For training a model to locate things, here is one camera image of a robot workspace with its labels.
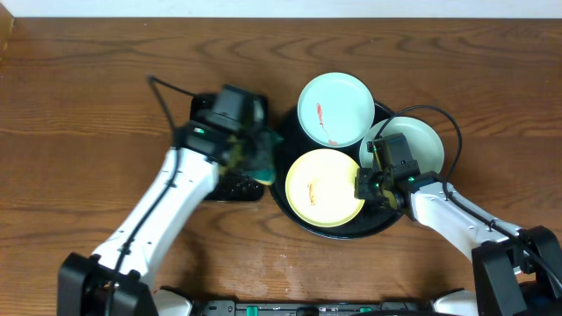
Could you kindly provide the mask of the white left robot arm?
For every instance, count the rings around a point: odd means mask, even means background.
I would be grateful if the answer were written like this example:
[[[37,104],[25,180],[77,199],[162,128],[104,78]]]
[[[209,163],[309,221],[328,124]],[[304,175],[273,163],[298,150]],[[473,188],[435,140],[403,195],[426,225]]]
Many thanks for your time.
[[[207,128],[176,128],[156,179],[119,228],[88,257],[72,253],[58,275],[59,315],[188,315],[191,301],[155,290],[170,246],[217,186],[220,166],[189,147]]]

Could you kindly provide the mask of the yellow plate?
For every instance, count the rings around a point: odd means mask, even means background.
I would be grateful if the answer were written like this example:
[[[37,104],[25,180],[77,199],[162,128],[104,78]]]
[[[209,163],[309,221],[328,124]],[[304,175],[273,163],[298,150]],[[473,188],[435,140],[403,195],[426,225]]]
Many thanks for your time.
[[[364,206],[355,197],[359,165],[334,149],[316,149],[301,155],[285,179],[291,209],[306,223],[318,227],[341,226]]]

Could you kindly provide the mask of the pale green plate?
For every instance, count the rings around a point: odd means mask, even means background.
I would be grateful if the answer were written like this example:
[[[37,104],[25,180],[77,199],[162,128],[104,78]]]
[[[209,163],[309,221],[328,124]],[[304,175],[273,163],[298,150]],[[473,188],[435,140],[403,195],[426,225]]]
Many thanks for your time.
[[[361,168],[373,166],[373,154],[368,151],[367,142],[374,140],[386,121],[387,119],[383,119],[376,123],[362,139],[358,150]],[[410,154],[406,155],[405,162],[417,161],[421,174],[430,171],[441,172],[444,163],[444,147],[432,127],[417,118],[397,117],[384,128],[380,136],[385,138],[394,134],[402,134],[406,139]]]

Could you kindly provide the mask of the light blue plate with stain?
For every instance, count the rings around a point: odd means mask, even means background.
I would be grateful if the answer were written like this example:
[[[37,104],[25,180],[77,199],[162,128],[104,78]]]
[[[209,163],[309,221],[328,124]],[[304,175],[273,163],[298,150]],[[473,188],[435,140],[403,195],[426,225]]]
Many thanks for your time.
[[[376,118],[374,99],[367,86],[341,72],[311,80],[299,95],[297,115],[304,133],[324,147],[356,144]]]

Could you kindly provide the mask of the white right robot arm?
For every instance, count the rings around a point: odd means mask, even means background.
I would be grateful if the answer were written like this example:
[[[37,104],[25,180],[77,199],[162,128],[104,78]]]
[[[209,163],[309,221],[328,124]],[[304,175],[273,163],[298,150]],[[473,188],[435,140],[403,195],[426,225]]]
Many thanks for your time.
[[[359,199],[388,206],[439,233],[472,263],[474,291],[453,291],[433,315],[559,315],[561,246],[544,226],[521,228],[496,218],[415,161],[360,168]]]

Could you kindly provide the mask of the black rectangular tray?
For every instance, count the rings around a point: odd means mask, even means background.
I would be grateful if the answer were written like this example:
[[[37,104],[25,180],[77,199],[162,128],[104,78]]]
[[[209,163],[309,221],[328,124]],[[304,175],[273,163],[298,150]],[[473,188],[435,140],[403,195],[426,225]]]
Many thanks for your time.
[[[217,95],[203,93],[191,100],[190,118],[195,119],[203,110],[211,110]],[[217,187],[205,197],[205,201],[256,202],[264,194],[264,185],[236,170],[220,176]]]

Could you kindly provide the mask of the green yellow sponge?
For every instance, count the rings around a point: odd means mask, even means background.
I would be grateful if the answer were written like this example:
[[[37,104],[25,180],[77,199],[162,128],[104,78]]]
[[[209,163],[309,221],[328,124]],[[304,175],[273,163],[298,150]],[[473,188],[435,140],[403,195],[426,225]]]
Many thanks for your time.
[[[276,180],[275,153],[283,138],[264,127],[252,134],[248,141],[243,170],[253,180],[272,185]]]

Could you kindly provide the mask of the black round tray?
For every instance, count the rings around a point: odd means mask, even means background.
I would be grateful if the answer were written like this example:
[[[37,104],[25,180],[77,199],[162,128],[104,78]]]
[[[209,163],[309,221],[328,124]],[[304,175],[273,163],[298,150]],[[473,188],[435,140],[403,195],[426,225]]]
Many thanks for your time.
[[[351,221],[334,227],[319,227],[305,222],[290,207],[285,193],[285,179],[291,165],[301,155],[321,149],[302,129],[296,109],[290,110],[276,129],[283,141],[276,148],[276,181],[270,186],[270,194],[281,211],[296,225],[310,233],[335,240],[353,240],[381,233],[402,217],[390,208],[383,208],[367,201]]]

